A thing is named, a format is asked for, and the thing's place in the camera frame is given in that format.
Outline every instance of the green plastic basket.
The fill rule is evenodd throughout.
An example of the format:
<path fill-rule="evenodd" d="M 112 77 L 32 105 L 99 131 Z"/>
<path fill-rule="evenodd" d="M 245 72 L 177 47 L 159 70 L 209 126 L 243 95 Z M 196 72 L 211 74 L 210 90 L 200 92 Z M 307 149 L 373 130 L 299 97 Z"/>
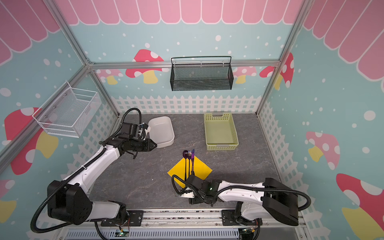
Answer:
<path fill-rule="evenodd" d="M 204 128 L 209 151 L 235 150 L 239 145 L 231 113 L 205 113 Z"/>

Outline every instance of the gray basket handle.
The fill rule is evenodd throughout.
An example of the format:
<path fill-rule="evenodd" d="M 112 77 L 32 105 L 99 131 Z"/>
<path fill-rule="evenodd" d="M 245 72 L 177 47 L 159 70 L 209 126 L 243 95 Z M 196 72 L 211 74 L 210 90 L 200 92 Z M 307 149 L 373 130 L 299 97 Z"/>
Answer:
<path fill-rule="evenodd" d="M 224 113 L 221 112 L 214 112 L 212 113 L 212 117 L 222 117 Z"/>

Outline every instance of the white mesh basket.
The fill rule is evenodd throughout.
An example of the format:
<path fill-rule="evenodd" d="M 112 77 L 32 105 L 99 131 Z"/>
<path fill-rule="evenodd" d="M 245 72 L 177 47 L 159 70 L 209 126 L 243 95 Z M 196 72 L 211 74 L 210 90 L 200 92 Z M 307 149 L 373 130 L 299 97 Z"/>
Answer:
<path fill-rule="evenodd" d="M 98 92 L 69 86 L 43 109 L 45 104 L 32 116 L 46 133 L 80 137 L 99 109 L 101 99 Z"/>

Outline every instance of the yellow napkin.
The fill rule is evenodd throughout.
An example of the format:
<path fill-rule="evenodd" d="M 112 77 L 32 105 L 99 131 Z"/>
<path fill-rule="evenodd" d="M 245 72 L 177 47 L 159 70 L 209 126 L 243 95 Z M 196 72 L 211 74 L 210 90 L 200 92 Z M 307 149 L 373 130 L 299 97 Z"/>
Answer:
<path fill-rule="evenodd" d="M 192 161 L 190 161 L 190 169 L 189 171 L 192 170 Z M 172 175 L 177 175 L 181 179 L 184 179 L 185 176 L 185 169 L 187 168 L 187 178 L 188 178 L 188 159 L 187 159 L 187 167 L 185 167 L 185 159 L 181 159 L 171 170 L 169 170 L 168 174 L 172 177 Z M 203 180 L 205 180 L 208 175 L 212 172 L 212 169 L 209 168 L 205 163 L 203 163 L 200 159 L 198 159 L 195 156 L 195 161 L 194 161 L 194 171 L 195 171 L 195 176 L 199 177 Z M 183 183 L 181 183 L 179 180 L 175 179 L 177 184 L 179 184 L 181 187 L 185 187 Z"/>

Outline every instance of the black mounting plate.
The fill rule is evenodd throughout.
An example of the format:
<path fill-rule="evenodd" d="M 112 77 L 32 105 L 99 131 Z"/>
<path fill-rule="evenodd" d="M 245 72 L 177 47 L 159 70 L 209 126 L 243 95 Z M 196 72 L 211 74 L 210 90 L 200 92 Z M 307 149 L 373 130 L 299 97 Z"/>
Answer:
<path fill-rule="evenodd" d="M 141 226 L 141 221 L 143 220 L 143 213 L 144 211 L 140 210 L 132 210 L 128 211 L 129 213 L 129 226 L 130 227 L 139 227 Z M 108 220 L 104 220 L 101 222 L 102 227 L 116 227 L 116 224 L 114 223 L 109 223 Z"/>
<path fill-rule="evenodd" d="M 235 210 L 222 210 L 221 217 L 223 221 L 223 226 L 255 226 L 256 221 L 249 221 L 242 217 L 242 223 L 238 223 L 238 220 L 235 219 Z"/>

